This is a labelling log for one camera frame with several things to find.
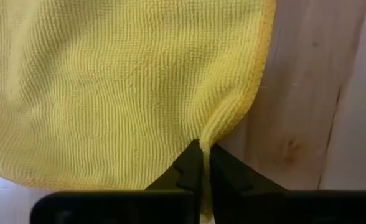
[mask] yellow fabric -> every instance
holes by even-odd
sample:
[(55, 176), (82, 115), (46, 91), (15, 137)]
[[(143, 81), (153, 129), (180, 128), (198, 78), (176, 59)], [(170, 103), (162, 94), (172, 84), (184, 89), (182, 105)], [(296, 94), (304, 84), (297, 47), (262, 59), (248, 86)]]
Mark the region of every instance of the yellow fabric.
[(0, 176), (143, 189), (249, 109), (275, 0), (0, 1)]

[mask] yellow microfiber towel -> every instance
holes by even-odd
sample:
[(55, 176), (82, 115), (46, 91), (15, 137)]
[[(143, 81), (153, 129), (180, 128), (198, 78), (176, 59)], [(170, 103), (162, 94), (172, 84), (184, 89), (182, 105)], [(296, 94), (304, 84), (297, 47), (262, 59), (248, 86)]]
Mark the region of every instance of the yellow microfiber towel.
[(0, 1), (0, 176), (144, 189), (249, 109), (275, 0)]

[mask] microfiber cloth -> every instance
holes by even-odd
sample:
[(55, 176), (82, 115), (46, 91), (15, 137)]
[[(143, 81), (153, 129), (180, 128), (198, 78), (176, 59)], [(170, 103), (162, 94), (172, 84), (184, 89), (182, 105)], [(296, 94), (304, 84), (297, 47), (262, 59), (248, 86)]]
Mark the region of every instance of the microfiber cloth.
[(0, 176), (144, 189), (249, 109), (275, 0), (0, 1)]

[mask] black plastic object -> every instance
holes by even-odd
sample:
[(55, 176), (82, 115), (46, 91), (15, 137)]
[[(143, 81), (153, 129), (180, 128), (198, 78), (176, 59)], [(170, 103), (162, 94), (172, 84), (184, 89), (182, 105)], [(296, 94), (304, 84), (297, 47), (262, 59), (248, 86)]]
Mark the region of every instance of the black plastic object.
[(366, 223), (366, 192), (288, 191), (218, 146), (210, 180), (216, 224)]
[(193, 141), (146, 190), (59, 192), (38, 201), (31, 224), (198, 224), (202, 151)]

